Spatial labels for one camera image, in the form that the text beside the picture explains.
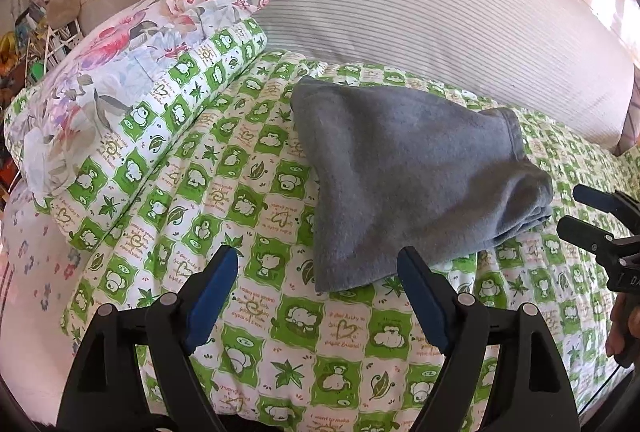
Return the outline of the right hand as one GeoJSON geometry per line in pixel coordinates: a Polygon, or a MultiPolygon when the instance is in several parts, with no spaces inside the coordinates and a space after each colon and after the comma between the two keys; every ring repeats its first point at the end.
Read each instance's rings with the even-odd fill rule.
{"type": "MultiPolygon", "coordinates": [[[[605,342],[605,354],[608,357],[611,357],[615,354],[620,354],[623,352],[625,347],[625,333],[623,330],[623,320],[624,320],[624,308],[626,304],[627,295],[626,293],[620,293],[615,301],[615,304],[612,308],[611,312],[611,322],[612,327],[610,332],[608,333],[608,338],[605,342]]],[[[628,315],[626,319],[626,325],[628,328],[628,332],[634,336],[635,338],[640,338],[640,313],[639,307],[636,306],[634,310],[628,315]]]]}

